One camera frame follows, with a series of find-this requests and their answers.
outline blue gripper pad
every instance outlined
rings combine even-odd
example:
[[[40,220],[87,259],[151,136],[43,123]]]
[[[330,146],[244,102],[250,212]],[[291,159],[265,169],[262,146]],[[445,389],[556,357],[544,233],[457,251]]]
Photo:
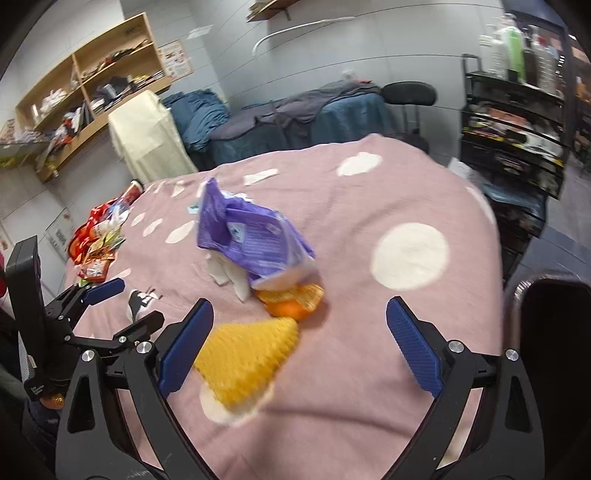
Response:
[[[162,398],[167,398],[181,388],[212,328],[213,307],[208,301],[183,320],[181,331],[160,360],[158,389]]]
[[[386,322],[418,384],[437,398],[443,388],[439,358],[397,298],[388,302]]]
[[[92,287],[86,295],[84,295],[84,303],[87,305],[96,305],[106,299],[114,297],[115,295],[125,290],[125,282],[122,278],[114,278],[111,281],[103,283],[97,287]]]

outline pink bedsheet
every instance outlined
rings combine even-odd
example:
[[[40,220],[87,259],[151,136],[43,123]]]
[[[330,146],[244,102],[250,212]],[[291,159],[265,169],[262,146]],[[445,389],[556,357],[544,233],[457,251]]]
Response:
[[[343,160],[361,152],[379,155],[382,161],[366,173],[337,175]],[[244,185],[244,175],[269,168],[279,174]],[[388,300],[402,295],[420,319],[434,323],[448,339],[461,339],[472,351],[501,350],[499,246],[483,198],[421,151],[379,135],[269,153],[212,172],[155,182],[134,204],[123,228],[127,241],[109,272],[109,279],[127,275],[126,292],[91,307],[77,335],[111,338],[128,325],[132,288],[153,288],[162,295],[150,308],[161,311],[167,323],[181,320],[201,297],[212,302],[217,325],[268,317],[257,299],[242,304],[232,286],[214,283],[206,271],[206,251],[196,245],[194,226],[172,236],[178,239],[190,229],[181,241],[166,242],[172,231],[196,218],[187,207],[211,176],[223,190],[244,192],[295,224],[316,250],[326,298],[301,324],[300,344],[279,370],[272,398],[256,415],[233,427],[210,421],[200,401],[203,380],[192,370],[182,389],[168,399],[180,424],[220,479],[382,478],[432,401],[415,382],[386,326]],[[396,291],[376,281],[370,264],[378,241],[408,222],[441,232],[449,246],[449,264],[430,284]],[[142,457],[157,464],[129,395],[122,400]],[[474,400],[460,425],[463,434],[475,411]]]

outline white tissue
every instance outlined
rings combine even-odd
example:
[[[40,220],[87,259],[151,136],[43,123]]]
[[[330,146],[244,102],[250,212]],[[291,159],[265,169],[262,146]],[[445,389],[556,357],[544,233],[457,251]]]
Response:
[[[206,257],[207,272],[219,286],[232,282],[238,299],[244,303],[251,296],[248,272],[219,252],[210,251]]]

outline wooden bookshelf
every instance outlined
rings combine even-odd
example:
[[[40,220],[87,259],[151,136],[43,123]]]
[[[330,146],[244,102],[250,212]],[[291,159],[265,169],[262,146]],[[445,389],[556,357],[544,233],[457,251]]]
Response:
[[[83,72],[94,69],[113,52],[128,48],[135,48],[135,50],[85,78],[84,81],[82,80]],[[136,15],[90,40],[48,72],[18,103],[16,107],[17,121],[21,129],[28,127],[39,132],[54,131],[60,126],[61,119],[66,112],[84,102],[88,104],[90,110],[90,101],[96,88],[107,83],[112,77],[152,75],[159,70],[165,71],[158,55],[148,17],[145,13]],[[78,85],[75,88],[70,86],[72,77],[77,80]],[[107,111],[97,114],[91,111],[93,121],[79,132],[71,144],[66,145],[60,152],[48,159],[47,165],[38,172],[39,179],[47,181],[56,176],[76,152],[84,147],[86,142],[107,126],[110,112],[146,90],[159,93],[168,89],[170,84],[171,79],[165,76],[124,97]],[[33,105],[39,111],[43,99],[52,90],[57,89],[63,89],[67,96],[55,105],[45,117],[35,122]]]
[[[164,77],[160,80],[156,80],[155,82],[147,84],[141,90],[124,97],[113,108],[110,108],[107,111],[97,115],[95,120],[91,122],[86,128],[84,128],[71,144],[66,145],[62,151],[60,151],[57,155],[53,155],[49,159],[48,164],[46,164],[46,166],[39,173],[37,173],[39,180],[48,181],[57,176],[57,173],[72,159],[74,153],[76,153],[76,151],[81,148],[85,142],[89,141],[109,124],[109,113],[111,113],[113,110],[116,110],[118,107],[127,103],[133,97],[138,96],[140,93],[145,92],[146,90],[152,90],[154,93],[158,93],[169,88],[170,84],[170,77]]]

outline metal screw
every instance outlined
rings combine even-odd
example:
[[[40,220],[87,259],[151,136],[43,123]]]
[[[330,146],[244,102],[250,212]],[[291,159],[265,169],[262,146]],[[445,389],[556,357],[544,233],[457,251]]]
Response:
[[[506,352],[505,352],[505,356],[511,360],[512,362],[516,362],[517,360],[519,360],[519,354],[513,350],[512,348],[509,348]]]
[[[447,344],[449,349],[454,353],[462,353],[464,351],[464,344],[457,340],[452,340]]]
[[[94,350],[87,350],[82,354],[82,361],[83,362],[90,362],[95,357]]]
[[[150,342],[142,342],[135,349],[138,353],[148,353],[152,349],[152,344]]]

